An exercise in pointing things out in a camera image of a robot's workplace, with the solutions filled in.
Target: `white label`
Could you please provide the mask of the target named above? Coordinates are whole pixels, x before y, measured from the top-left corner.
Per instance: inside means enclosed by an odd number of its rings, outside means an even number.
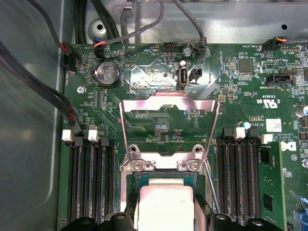
[[[266,119],[267,132],[282,132],[281,119]]]

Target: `metal lever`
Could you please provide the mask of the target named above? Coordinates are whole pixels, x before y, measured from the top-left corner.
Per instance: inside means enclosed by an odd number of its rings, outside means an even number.
[[[192,100],[186,93],[181,91],[157,91],[146,100],[123,100],[120,102],[121,124],[126,152],[128,153],[128,142],[124,113],[132,110],[157,111],[164,105],[176,105],[179,110],[206,110],[214,113],[214,120],[210,127],[210,133],[206,137],[204,152],[201,156],[201,160],[205,160],[217,122],[219,103],[216,100]]]

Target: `black connector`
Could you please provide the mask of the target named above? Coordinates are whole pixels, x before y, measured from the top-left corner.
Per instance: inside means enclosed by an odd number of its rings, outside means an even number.
[[[265,79],[265,85],[289,84],[293,86],[294,82],[290,75],[271,75]]]
[[[195,80],[195,82],[197,82],[201,76],[202,76],[202,68],[194,68],[192,69],[189,75],[189,81],[191,82]]]
[[[98,46],[98,47],[94,47],[93,46],[93,52],[96,56],[96,58],[105,61],[105,48],[104,46]]]
[[[76,71],[76,60],[81,59],[79,52],[70,44],[64,42],[61,44],[66,48],[64,51],[64,61],[63,66],[66,70]]]
[[[164,42],[163,43],[163,52],[178,51],[177,42]]]
[[[286,37],[274,37],[267,40],[265,43],[262,44],[262,52],[278,50],[285,43],[282,40],[286,40]]]
[[[73,59],[76,59],[76,60],[81,59],[81,55],[72,45],[70,45],[66,42],[63,42],[61,45],[66,48],[66,51],[64,50],[64,54],[67,57],[73,58]]]

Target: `red wire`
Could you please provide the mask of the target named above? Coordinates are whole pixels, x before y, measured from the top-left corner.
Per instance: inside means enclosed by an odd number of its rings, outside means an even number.
[[[67,48],[66,48],[65,46],[60,45],[59,47],[60,47],[63,51],[67,51]]]

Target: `capacitor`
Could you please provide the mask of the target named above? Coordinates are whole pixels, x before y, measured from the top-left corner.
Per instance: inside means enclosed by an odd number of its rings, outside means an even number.
[[[249,122],[243,122],[241,121],[239,124],[238,124],[239,127],[243,127],[245,130],[248,130],[251,128],[251,124]]]
[[[308,106],[305,107],[299,107],[296,112],[295,115],[299,118],[303,118],[308,116]]]

